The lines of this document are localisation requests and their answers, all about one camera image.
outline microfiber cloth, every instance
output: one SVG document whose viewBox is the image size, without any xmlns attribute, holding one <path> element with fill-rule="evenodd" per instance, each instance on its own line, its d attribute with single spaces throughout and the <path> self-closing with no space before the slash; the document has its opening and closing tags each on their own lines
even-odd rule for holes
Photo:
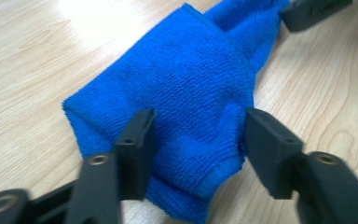
<svg viewBox="0 0 358 224">
<path fill-rule="evenodd" d="M 133 113 L 154 108 L 158 152 L 146 198 L 171 217 L 204 223 L 214 192 L 244 162 L 245 108 L 287 4 L 175 10 L 63 102 L 81 154 L 110 150 Z"/>
</svg>

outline wood grain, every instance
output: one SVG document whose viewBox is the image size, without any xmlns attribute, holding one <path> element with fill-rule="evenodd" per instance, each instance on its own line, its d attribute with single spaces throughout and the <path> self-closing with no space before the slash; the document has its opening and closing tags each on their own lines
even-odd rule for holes
<svg viewBox="0 0 358 224">
<path fill-rule="evenodd" d="M 205 11 L 218 1 L 189 1 Z M 61 102 L 118 59 L 182 1 L 0 1 L 0 190 L 38 197 L 76 178 L 81 158 Z M 281 35 L 258 74 L 255 106 L 358 175 L 358 4 Z M 124 202 L 126 223 L 183 223 L 149 202 Z M 250 164 L 213 198 L 208 223 L 297 223 Z"/>
</svg>

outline folded towel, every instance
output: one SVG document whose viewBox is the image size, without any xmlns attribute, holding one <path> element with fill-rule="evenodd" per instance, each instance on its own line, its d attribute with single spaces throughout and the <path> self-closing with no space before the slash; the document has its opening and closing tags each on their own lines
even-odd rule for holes
<svg viewBox="0 0 358 224">
<path fill-rule="evenodd" d="M 131 115 L 155 108 L 158 153 L 147 199 L 203 223 L 216 189 L 244 161 L 245 107 L 287 0 L 226 0 L 174 11 L 63 102 L 84 157 L 110 150 Z"/>
</svg>

